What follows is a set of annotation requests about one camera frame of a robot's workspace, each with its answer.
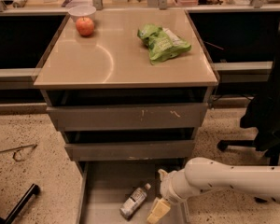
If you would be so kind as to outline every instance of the drawer front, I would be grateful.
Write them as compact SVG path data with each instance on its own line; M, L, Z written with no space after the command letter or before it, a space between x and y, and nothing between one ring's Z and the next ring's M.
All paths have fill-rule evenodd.
M49 107L57 131L199 127L207 103Z
M71 161L176 159L191 157L193 149L192 140L65 145Z

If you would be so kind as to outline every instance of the bottle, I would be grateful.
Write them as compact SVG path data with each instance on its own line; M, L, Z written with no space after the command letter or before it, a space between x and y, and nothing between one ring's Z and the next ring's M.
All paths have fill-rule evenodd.
M150 190L151 186L146 183L143 188L137 188L128 200L120 208L120 213L126 219L131 219L135 211L140 207L140 205L147 198L147 192Z

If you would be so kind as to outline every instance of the chip bag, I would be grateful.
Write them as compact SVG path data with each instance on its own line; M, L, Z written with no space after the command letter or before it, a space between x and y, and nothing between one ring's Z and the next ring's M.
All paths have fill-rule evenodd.
M190 50L191 45L168 28L147 24L138 37L148 47L151 64L161 63Z

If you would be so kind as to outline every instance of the black chair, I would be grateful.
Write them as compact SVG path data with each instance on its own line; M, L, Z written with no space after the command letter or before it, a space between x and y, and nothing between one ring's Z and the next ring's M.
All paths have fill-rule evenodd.
M277 52L272 72L265 88L249 103L241 118L241 128L256 127L258 134L254 140L222 140L217 147L224 151L228 146L254 147L256 151L266 151L270 165L278 165L280 156L280 23L277 35Z
M40 188L38 185L33 184L25 193L24 196L20 199L18 204L13 208L13 210L9 213L6 219L0 217L0 224L11 224L14 219L18 216L18 213L22 210L22 208L28 203L32 195L37 195L40 192Z

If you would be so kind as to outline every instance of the bowl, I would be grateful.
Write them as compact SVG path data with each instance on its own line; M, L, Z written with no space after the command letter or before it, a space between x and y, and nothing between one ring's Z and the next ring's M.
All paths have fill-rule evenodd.
M78 18L91 18L93 21L95 19L96 8L90 5L80 5L72 7L68 10L69 15L73 22L76 22Z

